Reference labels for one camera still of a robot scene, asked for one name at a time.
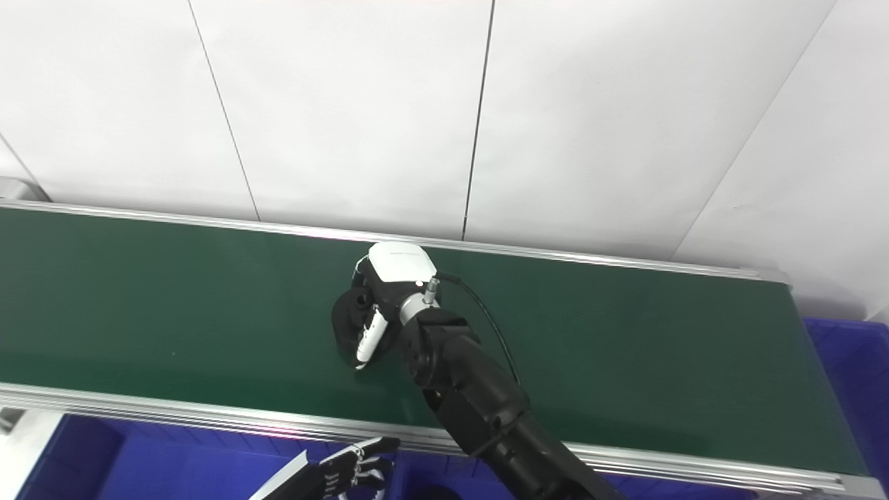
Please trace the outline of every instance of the black robotic arm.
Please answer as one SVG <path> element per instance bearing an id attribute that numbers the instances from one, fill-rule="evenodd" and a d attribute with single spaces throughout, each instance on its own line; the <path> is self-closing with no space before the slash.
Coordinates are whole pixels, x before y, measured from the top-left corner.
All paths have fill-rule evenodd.
<path id="1" fill-rule="evenodd" d="M 358 262 L 332 312 L 353 365 L 395 344 L 445 430 L 519 500 L 626 500 L 540 424 L 466 319 L 438 307 L 436 275 L 422 248 L 406 243 L 378 243 Z"/>

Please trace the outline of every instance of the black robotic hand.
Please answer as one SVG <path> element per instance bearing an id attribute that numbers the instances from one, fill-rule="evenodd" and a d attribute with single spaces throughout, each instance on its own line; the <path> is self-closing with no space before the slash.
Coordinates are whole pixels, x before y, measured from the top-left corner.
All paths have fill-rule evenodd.
<path id="1" fill-rule="evenodd" d="M 250 500 L 323 500 L 346 493 L 355 486 L 377 490 L 382 498 L 386 481 L 383 473 L 392 470 L 392 461 L 376 456 L 394 452 L 401 440 L 374 438 L 349 445 L 317 464 L 306 452 L 290 461 L 250 497 Z"/>

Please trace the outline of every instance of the green conveyor belt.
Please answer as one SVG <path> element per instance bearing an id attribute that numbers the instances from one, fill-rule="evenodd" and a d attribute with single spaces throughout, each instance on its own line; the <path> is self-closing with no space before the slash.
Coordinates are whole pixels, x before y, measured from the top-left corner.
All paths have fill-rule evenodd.
<path id="1" fill-rule="evenodd" d="M 336 350 L 369 245 L 2 208 L 0 382 L 435 426 L 394 353 L 356 373 Z M 787 286 L 428 251 L 562 440 L 866 473 Z"/>

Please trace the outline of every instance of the white wall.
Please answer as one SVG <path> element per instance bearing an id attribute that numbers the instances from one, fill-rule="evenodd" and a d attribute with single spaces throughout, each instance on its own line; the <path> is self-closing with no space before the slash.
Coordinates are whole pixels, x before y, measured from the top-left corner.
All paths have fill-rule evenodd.
<path id="1" fill-rule="evenodd" d="M 65 203 L 778 268 L 806 313 L 889 320 L 886 2 L 501 0 L 485 66 L 491 8 L 2 3 L 0 175 Z"/>

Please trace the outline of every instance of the blue container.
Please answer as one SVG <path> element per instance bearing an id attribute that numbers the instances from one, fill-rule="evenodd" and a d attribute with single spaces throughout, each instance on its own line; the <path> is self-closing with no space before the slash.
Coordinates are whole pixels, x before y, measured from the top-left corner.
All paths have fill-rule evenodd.
<path id="1" fill-rule="evenodd" d="M 806 319 L 872 473 L 889 480 L 889 328 Z M 17 500 L 246 500 L 302 450 L 319 461 L 343 445 L 66 415 Z M 387 499 L 430 485 L 464 500 L 512 500 L 484 463 L 406 451 L 394 455 Z M 748 491 L 608 476 L 633 500 L 749 500 Z M 370 498 L 359 491 L 350 498 Z"/>
<path id="2" fill-rule="evenodd" d="M 805 327 L 870 473 L 889 491 L 889 327 L 820 318 Z"/>

